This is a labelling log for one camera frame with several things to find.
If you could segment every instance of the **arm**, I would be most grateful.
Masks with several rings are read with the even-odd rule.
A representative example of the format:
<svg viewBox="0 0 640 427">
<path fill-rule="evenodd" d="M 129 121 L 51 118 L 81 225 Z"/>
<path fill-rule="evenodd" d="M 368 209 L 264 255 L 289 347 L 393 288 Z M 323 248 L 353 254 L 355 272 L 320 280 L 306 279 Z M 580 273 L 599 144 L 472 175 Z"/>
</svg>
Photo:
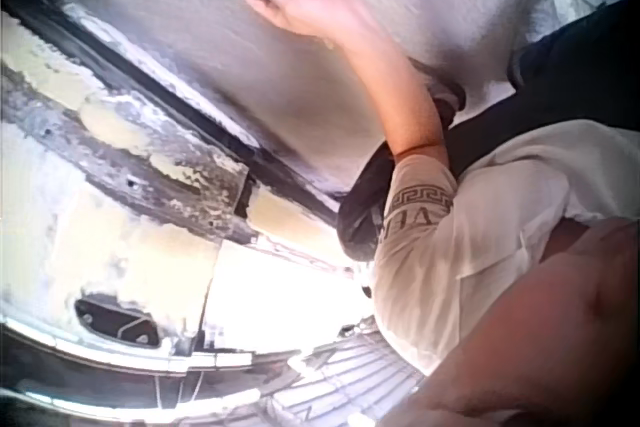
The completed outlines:
<svg viewBox="0 0 640 427">
<path fill-rule="evenodd" d="M 337 45 L 371 98 L 396 160 L 420 153 L 449 166 L 433 100 L 362 0 L 247 0 L 274 25 Z"/>
</svg>

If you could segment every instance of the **black pants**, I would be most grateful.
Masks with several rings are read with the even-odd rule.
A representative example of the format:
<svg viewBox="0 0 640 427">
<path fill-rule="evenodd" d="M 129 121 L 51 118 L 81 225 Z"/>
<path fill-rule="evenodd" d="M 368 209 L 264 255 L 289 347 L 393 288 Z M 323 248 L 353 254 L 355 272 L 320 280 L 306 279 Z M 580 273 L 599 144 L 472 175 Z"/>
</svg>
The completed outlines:
<svg viewBox="0 0 640 427">
<path fill-rule="evenodd" d="M 635 13 L 635 0 L 625 0 L 527 47 L 519 62 L 524 86 L 445 132 L 454 176 L 505 142 L 558 122 L 589 119 L 639 131 Z M 338 236 L 354 260 L 373 259 L 393 168 L 383 144 L 340 206 Z"/>
</svg>

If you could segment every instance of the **hole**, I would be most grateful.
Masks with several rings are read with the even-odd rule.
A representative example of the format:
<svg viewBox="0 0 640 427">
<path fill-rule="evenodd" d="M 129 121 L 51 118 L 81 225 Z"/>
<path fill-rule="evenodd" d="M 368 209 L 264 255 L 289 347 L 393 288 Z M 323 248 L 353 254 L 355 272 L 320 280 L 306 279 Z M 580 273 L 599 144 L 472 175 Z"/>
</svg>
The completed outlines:
<svg viewBox="0 0 640 427">
<path fill-rule="evenodd" d="M 114 342 L 142 348 L 160 346 L 158 326 L 149 314 L 123 308 L 113 298 L 96 294 L 78 299 L 75 311 L 85 329 Z"/>
</svg>

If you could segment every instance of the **skin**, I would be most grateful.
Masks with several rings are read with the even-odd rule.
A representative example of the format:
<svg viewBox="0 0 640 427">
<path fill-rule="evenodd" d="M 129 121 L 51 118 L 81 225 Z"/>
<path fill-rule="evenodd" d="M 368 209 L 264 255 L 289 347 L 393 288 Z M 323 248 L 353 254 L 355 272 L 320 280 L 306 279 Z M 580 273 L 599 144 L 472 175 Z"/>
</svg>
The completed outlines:
<svg viewBox="0 0 640 427">
<path fill-rule="evenodd" d="M 379 425 L 462 427 L 514 410 L 588 422 L 637 357 L 639 235 L 638 222 L 603 221 L 530 270 Z"/>
<path fill-rule="evenodd" d="M 247 0 L 277 27 L 340 48 L 362 81 L 396 160 L 419 153 L 449 166 L 442 125 L 418 72 L 363 0 Z"/>
</svg>

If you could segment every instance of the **hand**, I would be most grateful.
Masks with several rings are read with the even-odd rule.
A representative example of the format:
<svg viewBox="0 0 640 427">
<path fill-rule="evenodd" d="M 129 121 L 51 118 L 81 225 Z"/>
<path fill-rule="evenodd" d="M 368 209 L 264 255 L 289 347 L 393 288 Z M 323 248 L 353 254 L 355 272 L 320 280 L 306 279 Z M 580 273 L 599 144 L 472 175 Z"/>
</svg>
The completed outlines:
<svg viewBox="0 0 640 427">
<path fill-rule="evenodd" d="M 343 46 L 381 33 L 363 0 L 246 1 L 277 27 Z"/>
</svg>

